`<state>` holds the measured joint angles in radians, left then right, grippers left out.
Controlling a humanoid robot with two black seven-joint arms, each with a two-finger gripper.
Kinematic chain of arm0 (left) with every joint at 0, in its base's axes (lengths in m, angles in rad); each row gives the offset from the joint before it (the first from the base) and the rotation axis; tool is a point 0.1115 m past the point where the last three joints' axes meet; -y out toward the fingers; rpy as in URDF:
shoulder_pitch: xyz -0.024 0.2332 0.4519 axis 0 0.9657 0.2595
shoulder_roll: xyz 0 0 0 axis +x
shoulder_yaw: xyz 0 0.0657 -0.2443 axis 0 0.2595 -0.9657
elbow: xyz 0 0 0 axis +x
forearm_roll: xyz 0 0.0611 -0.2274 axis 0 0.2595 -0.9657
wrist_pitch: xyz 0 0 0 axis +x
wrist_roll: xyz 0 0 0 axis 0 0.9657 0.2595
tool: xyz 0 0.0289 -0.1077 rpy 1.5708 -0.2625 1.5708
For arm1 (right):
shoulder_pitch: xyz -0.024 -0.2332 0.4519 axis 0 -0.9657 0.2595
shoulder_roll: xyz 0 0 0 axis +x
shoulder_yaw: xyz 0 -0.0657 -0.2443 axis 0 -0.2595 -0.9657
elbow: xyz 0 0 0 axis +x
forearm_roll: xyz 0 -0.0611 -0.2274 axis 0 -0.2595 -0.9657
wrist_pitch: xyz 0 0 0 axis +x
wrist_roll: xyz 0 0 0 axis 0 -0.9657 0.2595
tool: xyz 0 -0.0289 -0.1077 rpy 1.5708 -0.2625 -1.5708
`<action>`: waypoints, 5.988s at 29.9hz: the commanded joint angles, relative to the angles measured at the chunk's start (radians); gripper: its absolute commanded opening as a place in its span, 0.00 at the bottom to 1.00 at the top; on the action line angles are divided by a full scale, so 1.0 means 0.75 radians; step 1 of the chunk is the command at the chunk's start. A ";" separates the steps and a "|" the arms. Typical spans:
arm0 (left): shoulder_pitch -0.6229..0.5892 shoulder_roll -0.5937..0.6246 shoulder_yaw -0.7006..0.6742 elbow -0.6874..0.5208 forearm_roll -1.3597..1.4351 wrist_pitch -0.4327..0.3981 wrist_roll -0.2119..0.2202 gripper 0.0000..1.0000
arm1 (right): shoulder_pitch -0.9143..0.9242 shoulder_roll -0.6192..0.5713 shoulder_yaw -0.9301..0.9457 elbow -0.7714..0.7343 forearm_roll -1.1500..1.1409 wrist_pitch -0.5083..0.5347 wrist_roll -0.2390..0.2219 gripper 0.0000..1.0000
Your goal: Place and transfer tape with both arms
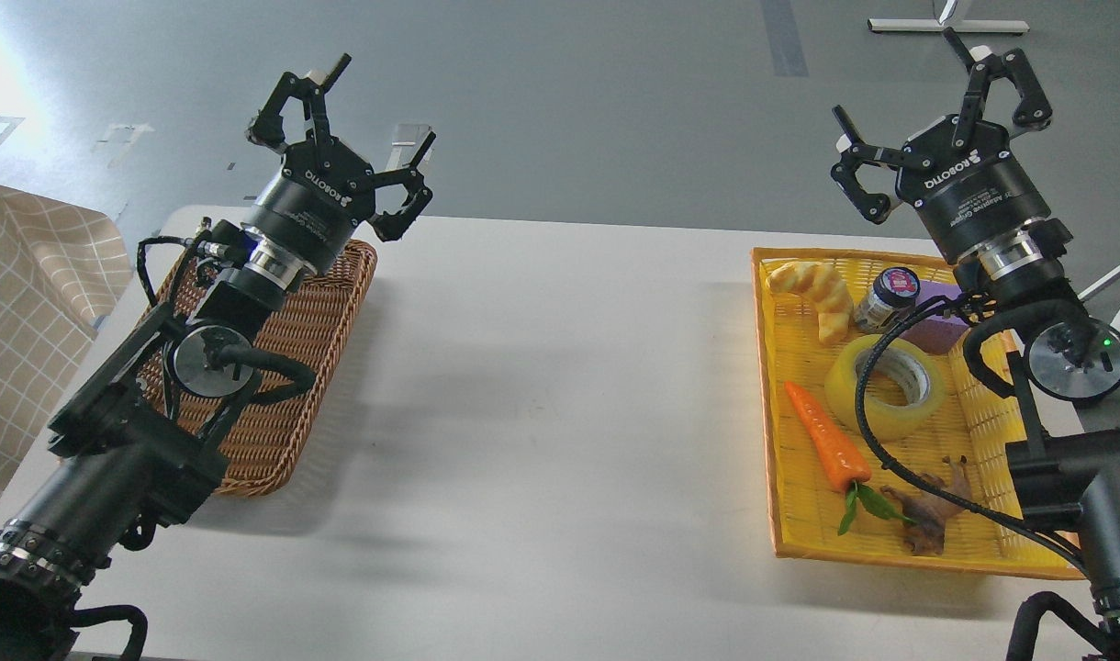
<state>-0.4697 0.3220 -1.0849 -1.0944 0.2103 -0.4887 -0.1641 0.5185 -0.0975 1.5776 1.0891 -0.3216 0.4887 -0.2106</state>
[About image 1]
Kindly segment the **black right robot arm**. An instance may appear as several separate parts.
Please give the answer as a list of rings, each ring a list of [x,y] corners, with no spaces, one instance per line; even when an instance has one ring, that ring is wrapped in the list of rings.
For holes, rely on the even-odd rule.
[[[1054,612],[1098,657],[1120,660],[1120,426],[1071,436],[1044,428],[1035,390],[1093,403],[1120,385],[1120,330],[1098,322],[1060,260],[1071,234],[1012,155],[1012,137],[1046,129],[1052,110],[1025,56],[968,49],[945,39],[968,84],[960,110],[900,148],[865,142],[843,108],[840,160],[830,175],[859,214],[880,223],[897,204],[916,210],[960,297],[922,304],[871,348],[855,387],[853,411],[867,447],[887,471],[922,492],[984,516],[1063,557],[1086,578],[1098,621],[1051,592],[1021,603],[1006,657],[1030,660],[1040,620]],[[1019,406],[1025,439],[1005,448],[1021,518],[976,505],[905,468],[881,446],[866,415],[871,369],[920,319],[953,309],[969,330],[965,365],[998,398]]]

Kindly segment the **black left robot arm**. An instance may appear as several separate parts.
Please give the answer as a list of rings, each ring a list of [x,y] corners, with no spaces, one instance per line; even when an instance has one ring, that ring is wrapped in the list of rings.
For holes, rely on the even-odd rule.
[[[328,74],[284,72],[248,127],[280,155],[276,176],[234,225],[204,220],[178,244],[165,298],[136,271],[149,310],[49,423],[60,465],[0,528],[0,660],[65,660],[82,629],[122,621],[120,657],[143,657],[148,620],[132,605],[82,609],[81,590],[116,544],[141,551],[161,527],[181,524],[223,481],[220,444],[250,406],[311,392],[312,367],[262,350],[262,327],[314,276],[326,274],[363,225],[396,241],[430,204],[420,164],[377,171],[330,133],[326,96],[351,56]]]

